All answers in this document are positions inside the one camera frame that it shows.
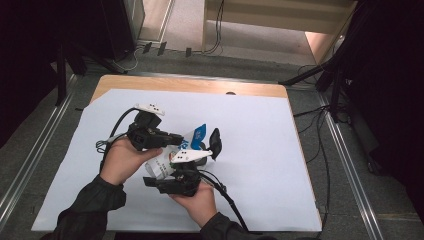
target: wooden table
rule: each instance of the wooden table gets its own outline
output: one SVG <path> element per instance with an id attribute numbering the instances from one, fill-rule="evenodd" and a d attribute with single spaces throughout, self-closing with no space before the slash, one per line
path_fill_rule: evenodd
<path id="1" fill-rule="evenodd" d="M 225 0 L 223 22 L 305 31 L 317 64 L 349 26 L 357 1 L 351 0 Z M 205 0 L 206 22 L 215 21 L 221 0 Z"/>
<path id="2" fill-rule="evenodd" d="M 282 85 L 245 83 L 235 80 L 216 81 L 189 77 L 105 75 L 100 78 L 91 101 L 114 88 L 222 94 L 232 92 L 237 95 L 287 98 L 286 88 Z"/>
<path id="3" fill-rule="evenodd" d="M 226 95 L 228 92 L 237 96 Z M 166 117 L 161 128 L 165 131 L 184 135 L 202 124 L 207 124 L 208 129 L 220 129 L 223 151 L 216 163 L 208 161 L 206 169 L 225 183 L 249 229 L 321 230 L 284 86 L 152 74 L 105 75 L 100 79 L 34 222 L 33 231 L 54 229 L 57 215 L 72 204 L 80 189 L 98 173 L 96 159 L 100 156 L 93 143 L 107 137 L 122 112 L 135 103 L 158 103 L 163 107 Z M 118 132 L 125 131 L 130 123 L 131 119 L 124 119 Z M 142 167 L 126 181 L 127 203 L 109 213 L 108 229 L 198 231 L 185 209 L 159 194 L 157 189 L 142 184 L 142 178 L 148 175 Z M 218 195 L 215 199 L 217 208 L 237 221 L 228 202 Z"/>

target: black jacket sleeve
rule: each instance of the black jacket sleeve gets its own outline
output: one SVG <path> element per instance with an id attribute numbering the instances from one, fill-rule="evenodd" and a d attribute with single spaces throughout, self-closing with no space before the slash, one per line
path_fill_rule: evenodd
<path id="1" fill-rule="evenodd" d="M 59 214 L 53 233 L 41 240 L 101 240 L 106 231 L 107 213 L 125 205 L 123 186 L 115 186 L 100 176 L 87 184 L 72 206 Z M 204 240 L 276 240 L 247 233 L 238 223 L 217 213 L 200 231 Z"/>
<path id="2" fill-rule="evenodd" d="M 203 228 L 200 234 L 204 240 L 276 240 L 274 237 L 247 233 L 238 223 L 221 213 L 215 214 Z"/>
<path id="3" fill-rule="evenodd" d="M 85 186 L 72 206 L 59 214 L 53 233 L 42 240 L 102 239 L 106 231 L 107 213 L 125 205 L 123 186 L 115 186 L 100 176 Z"/>

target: white paper sheet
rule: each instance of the white paper sheet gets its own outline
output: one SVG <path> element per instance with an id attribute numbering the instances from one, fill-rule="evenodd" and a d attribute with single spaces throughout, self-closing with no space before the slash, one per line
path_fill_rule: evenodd
<path id="1" fill-rule="evenodd" d="M 113 89 L 84 109 L 32 230 L 50 231 L 58 214 L 98 174 L 95 143 L 108 138 L 119 117 L 136 103 L 165 110 L 161 130 L 184 134 L 206 123 L 208 139 L 219 128 L 223 150 L 207 169 L 226 186 L 249 230 L 320 231 L 321 220 L 288 99 Z M 133 122 L 128 115 L 117 133 Z M 125 207 L 109 213 L 108 230 L 198 231 L 185 209 L 156 188 L 144 186 L 144 166 L 125 183 Z M 215 191 L 217 208 L 238 221 Z"/>

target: electronic device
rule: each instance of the electronic device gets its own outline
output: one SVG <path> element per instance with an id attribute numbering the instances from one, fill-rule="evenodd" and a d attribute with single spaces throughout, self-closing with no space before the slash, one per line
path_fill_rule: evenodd
<path id="1" fill-rule="evenodd" d="M 128 131 L 115 135 L 115 132 L 122 120 L 132 111 L 138 111 L 139 113 L 135 117 L 134 122 L 129 125 Z M 196 194 L 200 181 L 204 179 L 212 184 L 214 188 L 218 190 L 219 193 L 228 201 L 242 227 L 246 231 L 249 231 L 234 201 L 227 194 L 225 185 L 222 184 L 212 173 L 198 169 L 199 166 L 206 164 L 207 157 L 210 156 L 213 160 L 216 160 L 216 157 L 220 154 L 222 150 L 222 141 L 219 129 L 215 128 L 212 132 L 209 138 L 209 148 L 206 148 L 204 143 L 200 143 L 200 149 L 185 149 L 182 147 L 182 145 L 184 145 L 182 144 L 184 141 L 183 136 L 174 133 L 167 133 L 157 128 L 162 121 L 157 115 L 165 115 L 165 112 L 155 104 L 136 104 L 133 108 L 127 110 L 115 124 L 109 139 L 106 141 L 98 141 L 96 143 L 97 151 L 103 153 L 103 160 L 100 163 L 100 171 L 103 168 L 103 164 L 110 147 L 116 140 L 124 136 L 129 138 L 131 144 L 138 151 L 151 148 L 163 148 L 171 145 L 179 146 L 179 148 L 177 148 L 179 151 L 173 155 L 169 162 L 170 166 L 174 170 L 168 178 L 157 179 L 153 177 L 144 177 L 143 180 L 145 185 L 148 187 L 156 187 L 160 193 L 191 197 Z M 214 181 L 205 173 L 208 173 L 217 181 Z"/>

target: black curtain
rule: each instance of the black curtain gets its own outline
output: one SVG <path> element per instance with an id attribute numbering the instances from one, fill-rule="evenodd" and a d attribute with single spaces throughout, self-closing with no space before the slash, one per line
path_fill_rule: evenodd
<path id="1" fill-rule="evenodd" d="M 362 10 L 371 4 L 344 88 L 378 141 L 369 156 L 405 185 L 424 222 L 424 2 L 367 1 Z"/>
<path id="2" fill-rule="evenodd" d="M 0 6 L 0 147 L 56 85 L 54 39 L 36 1 Z"/>

